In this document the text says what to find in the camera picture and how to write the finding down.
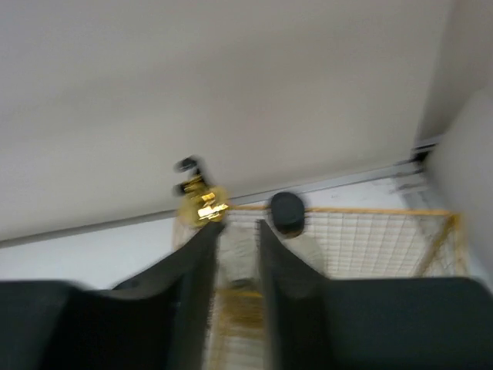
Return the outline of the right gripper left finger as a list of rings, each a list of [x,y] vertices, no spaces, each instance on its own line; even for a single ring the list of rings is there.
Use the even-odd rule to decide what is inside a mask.
[[[199,369],[223,230],[109,290],[68,281],[1,284],[3,369]]]

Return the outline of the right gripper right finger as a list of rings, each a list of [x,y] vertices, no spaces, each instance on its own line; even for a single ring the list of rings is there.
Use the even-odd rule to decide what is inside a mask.
[[[466,277],[331,279],[265,221],[260,281],[272,369],[490,369],[492,295]]]

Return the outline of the glass cruet gold spout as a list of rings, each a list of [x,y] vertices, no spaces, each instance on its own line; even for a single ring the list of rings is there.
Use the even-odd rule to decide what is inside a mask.
[[[230,202],[225,188],[212,180],[199,156],[188,156],[177,162],[175,171],[189,174],[173,187],[174,194],[181,199],[175,237],[184,242],[208,223],[224,221]]]

